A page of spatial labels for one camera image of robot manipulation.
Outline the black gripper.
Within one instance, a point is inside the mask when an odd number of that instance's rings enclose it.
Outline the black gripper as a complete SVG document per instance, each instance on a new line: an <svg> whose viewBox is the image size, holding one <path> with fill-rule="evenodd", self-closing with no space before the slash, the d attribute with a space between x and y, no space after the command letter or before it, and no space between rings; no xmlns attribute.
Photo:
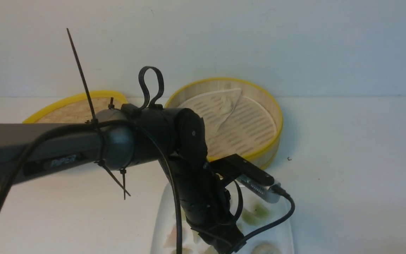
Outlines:
<svg viewBox="0 0 406 254"><path fill-rule="evenodd" d="M203 119L188 108L159 105L140 109L125 103L122 112L137 126L129 166L158 160L190 227L221 254L239 251L246 241L230 212L230 193L207 160Z"/></svg>

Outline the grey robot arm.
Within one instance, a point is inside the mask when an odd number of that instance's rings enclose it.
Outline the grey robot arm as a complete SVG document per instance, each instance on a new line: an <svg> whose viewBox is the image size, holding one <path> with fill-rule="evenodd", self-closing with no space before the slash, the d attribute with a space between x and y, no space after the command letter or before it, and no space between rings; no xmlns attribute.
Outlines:
<svg viewBox="0 0 406 254"><path fill-rule="evenodd" d="M221 254L246 242L230 212L230 193L221 172L207 160L203 119L188 108L137 108L125 104L79 124L0 124L0 211L15 184L86 163L110 175L119 169L159 161L176 211Z"/></svg>

